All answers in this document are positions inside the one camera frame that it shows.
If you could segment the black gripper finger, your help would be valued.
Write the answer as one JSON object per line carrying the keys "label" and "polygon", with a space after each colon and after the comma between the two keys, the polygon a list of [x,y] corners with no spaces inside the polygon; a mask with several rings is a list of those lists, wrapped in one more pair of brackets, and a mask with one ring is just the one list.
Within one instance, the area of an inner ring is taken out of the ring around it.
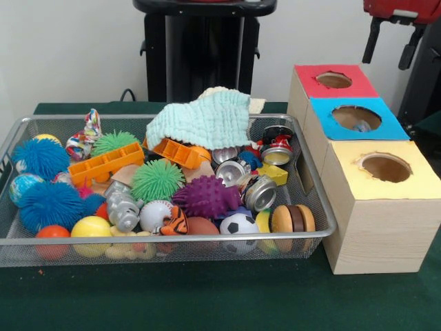
{"label": "black gripper finger", "polygon": [[416,26],[415,30],[413,31],[411,38],[404,46],[404,49],[402,51],[402,55],[400,57],[398,68],[400,70],[407,70],[410,68],[411,63],[413,61],[413,57],[416,53],[416,49],[418,47],[418,44],[424,35],[425,27],[424,26]]}
{"label": "black gripper finger", "polygon": [[378,36],[380,34],[381,19],[377,17],[372,17],[370,25],[370,33],[367,39],[367,44],[365,47],[364,54],[362,56],[362,63],[369,64],[376,47]]}

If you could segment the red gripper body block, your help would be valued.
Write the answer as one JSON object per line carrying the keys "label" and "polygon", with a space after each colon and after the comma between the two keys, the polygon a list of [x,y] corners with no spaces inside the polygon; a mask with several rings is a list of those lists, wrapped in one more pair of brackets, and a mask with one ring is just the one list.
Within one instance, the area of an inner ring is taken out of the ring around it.
{"label": "red gripper body block", "polygon": [[400,17],[420,24],[433,23],[440,17],[439,0],[364,0],[363,9],[372,17]]}

